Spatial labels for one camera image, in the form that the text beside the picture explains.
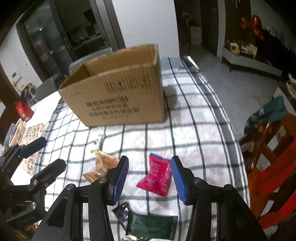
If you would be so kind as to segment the black gold snack packet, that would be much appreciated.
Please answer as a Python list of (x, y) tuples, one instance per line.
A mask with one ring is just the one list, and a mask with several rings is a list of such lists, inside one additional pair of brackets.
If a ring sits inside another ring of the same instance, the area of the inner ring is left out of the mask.
[(129, 211), (130, 205), (128, 202), (124, 202), (112, 210), (124, 230), (127, 228)]

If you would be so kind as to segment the beige snack packets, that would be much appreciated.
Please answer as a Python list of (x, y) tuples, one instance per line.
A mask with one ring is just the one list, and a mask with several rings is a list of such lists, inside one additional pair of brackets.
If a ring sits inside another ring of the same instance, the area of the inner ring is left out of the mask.
[(90, 183), (101, 177), (105, 177), (109, 169), (117, 167), (119, 163), (119, 158), (101, 150), (92, 150), (91, 152), (95, 155), (95, 163), (83, 173), (83, 177)]

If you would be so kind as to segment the dark green snack packet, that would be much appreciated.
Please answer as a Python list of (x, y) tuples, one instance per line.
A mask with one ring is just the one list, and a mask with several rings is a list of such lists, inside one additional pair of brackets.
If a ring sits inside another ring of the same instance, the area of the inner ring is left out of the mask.
[(178, 216), (143, 215), (128, 212), (126, 234), (135, 237), (174, 240)]

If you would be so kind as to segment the pink snack packet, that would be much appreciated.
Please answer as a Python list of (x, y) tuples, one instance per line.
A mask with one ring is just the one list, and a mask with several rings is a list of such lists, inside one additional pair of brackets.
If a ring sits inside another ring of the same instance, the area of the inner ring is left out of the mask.
[(137, 184), (137, 188), (162, 197), (168, 195), (171, 184), (171, 161), (158, 155), (149, 155), (149, 172)]

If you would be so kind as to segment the clear food container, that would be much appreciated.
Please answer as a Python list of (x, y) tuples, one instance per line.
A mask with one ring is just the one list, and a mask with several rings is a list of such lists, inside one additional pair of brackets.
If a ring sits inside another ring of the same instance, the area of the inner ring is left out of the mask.
[(4, 147), (12, 147), (15, 144), (20, 144), (23, 134), (26, 129), (26, 122), (21, 118), (16, 122), (12, 123), (4, 139)]

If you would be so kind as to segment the red gift bag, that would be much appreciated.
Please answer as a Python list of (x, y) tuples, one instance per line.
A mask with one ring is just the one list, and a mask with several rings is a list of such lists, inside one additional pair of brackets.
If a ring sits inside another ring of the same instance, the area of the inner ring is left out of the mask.
[(33, 110), (22, 101), (15, 101), (15, 109), (19, 117), (26, 122), (28, 122), (34, 115)]

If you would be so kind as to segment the red wooden chair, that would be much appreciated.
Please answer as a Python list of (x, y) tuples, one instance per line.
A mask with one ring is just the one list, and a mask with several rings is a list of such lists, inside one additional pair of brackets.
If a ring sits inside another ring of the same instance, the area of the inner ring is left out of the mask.
[(265, 230), (295, 211), (295, 115), (258, 123), (239, 141), (250, 208)]

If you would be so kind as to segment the grey dining chair far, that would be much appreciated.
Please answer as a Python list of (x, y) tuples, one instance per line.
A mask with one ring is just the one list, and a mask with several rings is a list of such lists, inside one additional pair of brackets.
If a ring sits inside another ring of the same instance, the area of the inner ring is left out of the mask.
[(37, 89), (36, 89), (36, 99), (37, 101), (41, 101), (46, 98), (50, 94), (54, 93), (57, 90), (55, 81), (52, 77), (48, 78), (44, 81)]

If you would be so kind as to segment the grey dining chair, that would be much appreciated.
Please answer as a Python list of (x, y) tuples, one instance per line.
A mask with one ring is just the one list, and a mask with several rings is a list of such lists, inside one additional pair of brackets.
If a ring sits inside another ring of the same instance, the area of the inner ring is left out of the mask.
[(52, 77), (48, 78), (44, 81), (37, 89), (36, 89), (36, 99), (37, 101), (41, 101), (46, 98), (50, 94), (54, 93), (57, 90), (55, 81)]
[(101, 55), (112, 53), (112, 52), (113, 52), (113, 49), (111, 47), (108, 47), (108, 48), (105, 48), (105, 49), (102, 49), (99, 51), (95, 51), (91, 54), (88, 54), (88, 55), (74, 61), (73, 63), (71, 63), (69, 65), (69, 75), (71, 75), (75, 70), (77, 70), (83, 63), (85, 63), (91, 59), (94, 59), (96, 57), (99, 57)]

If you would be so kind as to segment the small white gold wrapper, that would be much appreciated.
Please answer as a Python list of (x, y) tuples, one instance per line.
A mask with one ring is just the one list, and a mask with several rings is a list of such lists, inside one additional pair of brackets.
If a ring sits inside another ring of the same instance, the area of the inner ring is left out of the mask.
[(105, 134), (98, 134), (95, 143), (94, 143), (94, 148), (96, 150), (102, 150), (103, 143), (105, 141), (106, 135)]

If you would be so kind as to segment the checkered grey white tablecloth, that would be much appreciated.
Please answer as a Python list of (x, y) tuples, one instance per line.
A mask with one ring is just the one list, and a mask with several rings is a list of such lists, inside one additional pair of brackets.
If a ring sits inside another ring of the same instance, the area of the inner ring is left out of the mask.
[(60, 97), (53, 93), (34, 106), (36, 120), (45, 123), (47, 145), (38, 154), (34, 171), (56, 159), (66, 162), (65, 171), (47, 188), (49, 209), (70, 183), (84, 186), (83, 173), (95, 162), (94, 143), (105, 134), (102, 151), (116, 158), (127, 156), (129, 172), (120, 202), (142, 214), (178, 216), (175, 240), (184, 240), (191, 208), (177, 196), (172, 184), (162, 197), (137, 188), (149, 171), (149, 155), (170, 159), (177, 155), (195, 176), (212, 185), (233, 185), (250, 202), (247, 175), (240, 146), (230, 120), (213, 88), (190, 57), (162, 58), (165, 120), (163, 123), (86, 127)]

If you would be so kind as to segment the grey dining chair near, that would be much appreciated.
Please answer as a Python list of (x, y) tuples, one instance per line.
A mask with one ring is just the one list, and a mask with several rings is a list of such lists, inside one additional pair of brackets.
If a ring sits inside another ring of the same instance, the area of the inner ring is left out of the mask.
[(71, 75), (75, 70), (77, 70), (83, 63), (85, 63), (91, 59), (94, 59), (96, 57), (99, 57), (101, 55), (112, 53), (112, 52), (113, 52), (113, 49), (111, 47), (108, 47), (108, 48), (105, 48), (105, 49), (102, 49), (99, 51), (95, 51), (91, 54), (88, 54), (88, 55), (74, 61), (73, 63), (71, 63), (69, 65), (69, 75)]

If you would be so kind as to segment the green cloth on chair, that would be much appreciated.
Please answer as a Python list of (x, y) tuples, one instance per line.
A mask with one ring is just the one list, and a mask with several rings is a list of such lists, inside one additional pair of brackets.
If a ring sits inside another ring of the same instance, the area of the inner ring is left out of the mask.
[(256, 124), (267, 124), (278, 121), (288, 113), (282, 95), (273, 98), (261, 107), (257, 112), (253, 113), (244, 126), (244, 134), (250, 133)]

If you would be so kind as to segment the brown cardboard box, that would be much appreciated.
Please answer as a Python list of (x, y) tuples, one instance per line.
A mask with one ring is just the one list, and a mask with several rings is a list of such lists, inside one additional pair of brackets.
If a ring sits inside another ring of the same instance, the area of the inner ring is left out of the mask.
[(93, 58), (80, 65), (58, 92), (87, 127), (164, 122), (164, 92), (156, 44)]

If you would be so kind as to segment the white low tv cabinet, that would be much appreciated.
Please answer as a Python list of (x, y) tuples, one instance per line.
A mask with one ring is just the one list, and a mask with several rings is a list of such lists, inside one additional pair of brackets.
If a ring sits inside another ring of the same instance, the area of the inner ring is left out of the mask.
[(222, 49), (222, 60), (229, 63), (230, 70), (235, 67), (242, 67), (265, 72), (270, 75), (281, 77), (282, 71), (269, 64), (254, 60), (252, 58), (244, 57), (241, 55), (235, 55), (225, 47)]

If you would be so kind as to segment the white box on floor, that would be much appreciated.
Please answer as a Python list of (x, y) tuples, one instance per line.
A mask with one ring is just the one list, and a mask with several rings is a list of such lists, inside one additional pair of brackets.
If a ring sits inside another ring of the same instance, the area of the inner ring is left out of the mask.
[(191, 26), (190, 37), (192, 45), (201, 45), (201, 28), (199, 26)]

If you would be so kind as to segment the red foil balloons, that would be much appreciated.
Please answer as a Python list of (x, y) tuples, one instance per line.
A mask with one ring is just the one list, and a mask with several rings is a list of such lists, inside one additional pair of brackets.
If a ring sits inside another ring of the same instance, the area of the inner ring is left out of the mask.
[(262, 22), (258, 15), (253, 15), (251, 20), (243, 17), (240, 19), (240, 25), (243, 30), (251, 29), (255, 36), (259, 37), (259, 39), (264, 39), (264, 36), (261, 32)]

